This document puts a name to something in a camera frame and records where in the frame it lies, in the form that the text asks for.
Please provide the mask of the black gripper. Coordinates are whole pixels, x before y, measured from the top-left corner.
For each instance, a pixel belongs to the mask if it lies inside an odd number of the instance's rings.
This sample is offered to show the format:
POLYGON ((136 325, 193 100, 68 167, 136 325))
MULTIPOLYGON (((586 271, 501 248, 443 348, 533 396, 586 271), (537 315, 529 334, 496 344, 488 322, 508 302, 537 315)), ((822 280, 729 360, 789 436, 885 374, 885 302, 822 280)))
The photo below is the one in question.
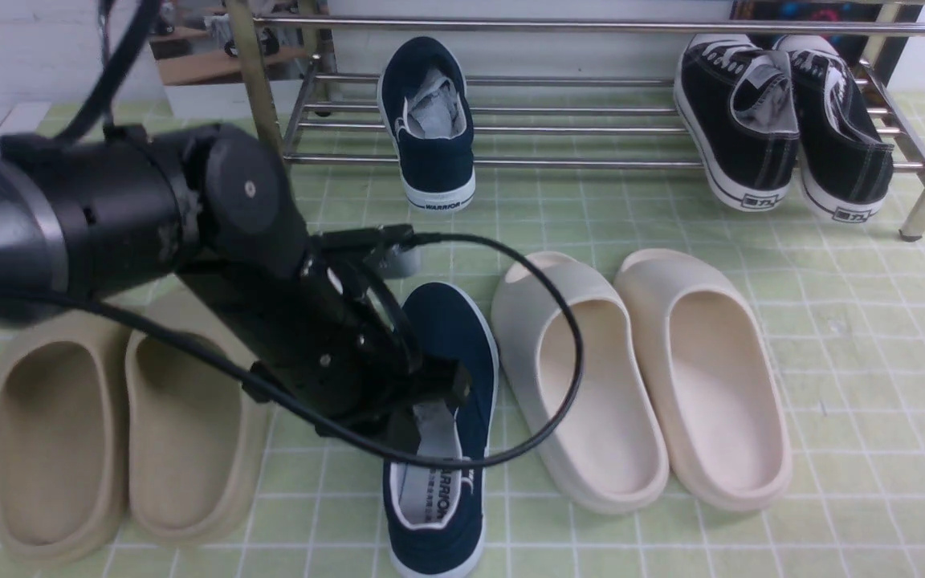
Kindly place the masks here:
POLYGON ((330 263, 312 237, 298 261, 279 266, 205 251, 177 277, 249 348, 254 372, 357 435, 416 438, 416 405, 467 401, 470 374, 422 351, 379 274, 330 263))

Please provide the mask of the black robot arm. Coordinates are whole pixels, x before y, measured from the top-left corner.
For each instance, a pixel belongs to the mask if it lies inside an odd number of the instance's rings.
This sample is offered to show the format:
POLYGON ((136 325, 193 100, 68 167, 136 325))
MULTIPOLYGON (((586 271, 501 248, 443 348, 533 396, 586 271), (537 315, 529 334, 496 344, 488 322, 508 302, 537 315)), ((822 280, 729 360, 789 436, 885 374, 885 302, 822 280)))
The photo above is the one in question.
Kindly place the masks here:
POLYGON ((226 374, 259 403, 296 402, 401 450, 422 404, 456 409, 463 363, 423 352, 381 268, 412 226, 312 234, 275 154, 231 124, 98 143, 0 143, 0 327, 176 275, 250 353, 226 374))

